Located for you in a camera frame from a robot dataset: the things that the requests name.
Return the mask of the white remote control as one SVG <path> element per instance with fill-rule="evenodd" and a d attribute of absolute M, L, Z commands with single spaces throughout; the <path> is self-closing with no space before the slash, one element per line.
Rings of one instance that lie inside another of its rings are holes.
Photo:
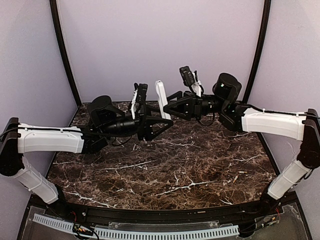
<path fill-rule="evenodd" d="M 161 117 L 166 120 L 171 120 L 170 114 L 164 111 L 164 107 L 168 104 L 168 100 L 167 100 L 164 84 L 161 80 L 157 80 L 155 82 L 155 91 L 157 93 L 157 101 L 158 101 Z"/>

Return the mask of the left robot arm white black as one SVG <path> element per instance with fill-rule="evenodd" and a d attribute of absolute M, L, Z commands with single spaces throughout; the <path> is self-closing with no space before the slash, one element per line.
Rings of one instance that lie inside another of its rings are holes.
<path fill-rule="evenodd" d="M 130 103 L 131 114 L 115 107 L 107 95 L 97 97 L 87 106 L 90 120 L 85 126 L 43 127 L 20 123 L 12 117 L 0 135 L 0 173 L 18 180 L 46 204 L 64 202 L 64 194 L 49 182 L 24 157 L 30 152 L 70 152 L 94 154 L 111 139 L 137 135 L 151 141 L 173 125 L 171 117 L 162 113 L 152 116 L 145 99 L 139 96 Z"/>

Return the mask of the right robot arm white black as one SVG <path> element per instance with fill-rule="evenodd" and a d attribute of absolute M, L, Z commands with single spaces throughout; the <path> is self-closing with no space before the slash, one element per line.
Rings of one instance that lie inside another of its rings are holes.
<path fill-rule="evenodd" d="M 202 116 L 218 113 L 219 122 L 230 131 L 267 133 L 301 141 L 297 156 L 263 190 L 257 207 L 260 215 L 275 209 L 289 189 L 320 166 L 320 118 L 316 110 L 281 112 L 245 104 L 237 100 L 241 83 L 229 73 L 219 75 L 212 94 L 203 94 L 197 75 L 188 68 L 180 74 L 189 91 L 167 96 L 164 84 L 160 80 L 155 84 L 162 117 L 199 121 Z"/>

